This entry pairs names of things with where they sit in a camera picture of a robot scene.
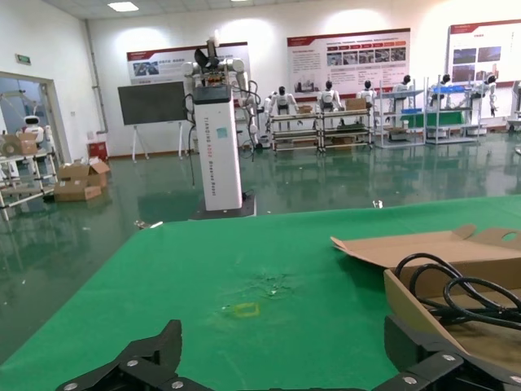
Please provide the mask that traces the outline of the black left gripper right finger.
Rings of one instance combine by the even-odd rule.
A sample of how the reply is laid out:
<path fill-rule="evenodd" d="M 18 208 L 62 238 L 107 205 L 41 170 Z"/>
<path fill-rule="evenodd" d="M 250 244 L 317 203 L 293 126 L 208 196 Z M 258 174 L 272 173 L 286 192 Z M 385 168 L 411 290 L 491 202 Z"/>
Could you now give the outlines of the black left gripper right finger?
<path fill-rule="evenodd" d="M 388 315 L 386 355 L 398 374 L 377 390 L 519 390 L 520 374 L 470 356 L 437 334 L 415 331 Z"/>

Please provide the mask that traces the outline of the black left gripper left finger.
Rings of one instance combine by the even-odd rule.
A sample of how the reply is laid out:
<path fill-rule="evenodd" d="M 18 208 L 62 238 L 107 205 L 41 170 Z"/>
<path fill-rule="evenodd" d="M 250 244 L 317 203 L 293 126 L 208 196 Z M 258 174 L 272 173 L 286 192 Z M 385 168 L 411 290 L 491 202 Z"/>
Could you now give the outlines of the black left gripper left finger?
<path fill-rule="evenodd" d="M 112 361 L 60 384 L 58 390 L 198 390 L 178 375 L 182 323 L 170 320 L 157 335 L 130 342 Z"/>

